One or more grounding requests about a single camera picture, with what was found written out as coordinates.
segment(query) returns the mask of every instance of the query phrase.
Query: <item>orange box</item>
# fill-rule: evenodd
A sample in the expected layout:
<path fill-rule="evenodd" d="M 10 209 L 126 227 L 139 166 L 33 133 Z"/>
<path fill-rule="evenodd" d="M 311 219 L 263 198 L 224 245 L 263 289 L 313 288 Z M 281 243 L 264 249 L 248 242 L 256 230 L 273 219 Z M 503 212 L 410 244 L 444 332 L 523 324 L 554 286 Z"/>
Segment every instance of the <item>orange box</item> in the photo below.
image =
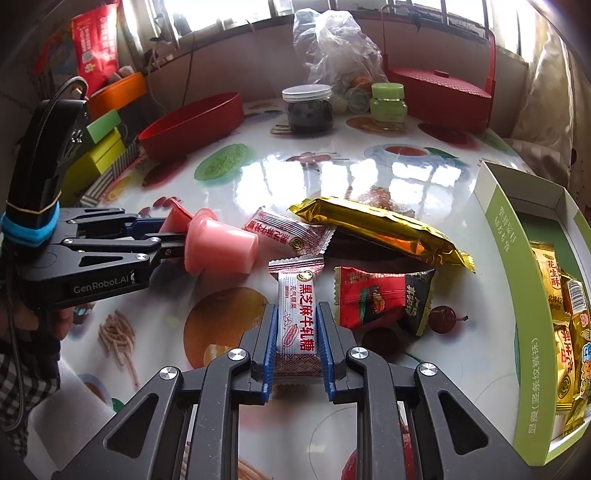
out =
<path fill-rule="evenodd" d="M 102 89 L 88 100 L 88 111 L 96 120 L 111 110 L 119 110 L 148 92 L 144 76 L 138 72 Z"/>

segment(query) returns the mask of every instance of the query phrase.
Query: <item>green box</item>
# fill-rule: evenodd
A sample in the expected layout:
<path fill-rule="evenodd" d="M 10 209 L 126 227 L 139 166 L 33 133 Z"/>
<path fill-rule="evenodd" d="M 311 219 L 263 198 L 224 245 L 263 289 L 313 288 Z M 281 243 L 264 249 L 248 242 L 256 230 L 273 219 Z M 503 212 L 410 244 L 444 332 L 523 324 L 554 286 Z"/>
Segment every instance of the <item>green box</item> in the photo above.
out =
<path fill-rule="evenodd" d="M 553 440 L 557 364 L 553 324 L 530 240 L 555 244 L 559 266 L 591 286 L 591 228 L 569 193 L 532 174 L 483 162 L 474 193 L 495 238 L 511 292 L 519 345 L 519 412 L 514 447 L 545 465 L 577 442 L 589 424 Z"/>

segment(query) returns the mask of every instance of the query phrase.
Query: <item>white jar lid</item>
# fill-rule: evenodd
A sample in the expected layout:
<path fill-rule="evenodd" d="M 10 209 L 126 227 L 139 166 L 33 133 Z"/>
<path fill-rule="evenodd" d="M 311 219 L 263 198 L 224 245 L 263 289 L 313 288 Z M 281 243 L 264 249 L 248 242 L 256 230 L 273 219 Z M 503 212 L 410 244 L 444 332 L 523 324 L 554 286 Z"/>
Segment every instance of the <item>white jar lid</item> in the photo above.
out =
<path fill-rule="evenodd" d="M 308 100 L 328 100 L 332 95 L 330 85 L 314 83 L 312 85 L 298 85 L 286 88 L 282 92 L 286 102 L 306 102 Z"/>

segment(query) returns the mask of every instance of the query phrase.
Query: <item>green jar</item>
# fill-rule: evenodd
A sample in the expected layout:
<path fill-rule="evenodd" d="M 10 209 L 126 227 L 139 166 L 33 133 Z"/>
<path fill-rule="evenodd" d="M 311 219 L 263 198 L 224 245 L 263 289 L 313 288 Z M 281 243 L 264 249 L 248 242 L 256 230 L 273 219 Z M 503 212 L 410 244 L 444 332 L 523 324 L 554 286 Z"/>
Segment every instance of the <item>green jar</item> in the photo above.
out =
<path fill-rule="evenodd" d="M 401 83 L 374 83 L 373 98 L 369 110 L 374 122 L 384 128 L 403 130 L 407 106 L 404 103 L 404 86 Z"/>

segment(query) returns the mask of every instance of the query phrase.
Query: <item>glass jar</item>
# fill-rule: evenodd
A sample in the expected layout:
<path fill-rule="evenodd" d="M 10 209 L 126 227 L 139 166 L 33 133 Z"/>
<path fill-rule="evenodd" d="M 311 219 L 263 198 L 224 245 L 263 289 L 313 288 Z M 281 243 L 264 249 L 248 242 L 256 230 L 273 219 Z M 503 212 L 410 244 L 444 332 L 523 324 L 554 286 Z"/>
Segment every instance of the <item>glass jar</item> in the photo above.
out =
<path fill-rule="evenodd" d="M 293 133 L 315 135 L 326 132 L 333 125 L 329 85 L 299 85 L 283 90 L 287 102 L 287 121 Z"/>
<path fill-rule="evenodd" d="M 374 122 L 384 128 L 403 130 L 407 117 L 404 86 L 401 83 L 374 83 L 369 103 Z"/>

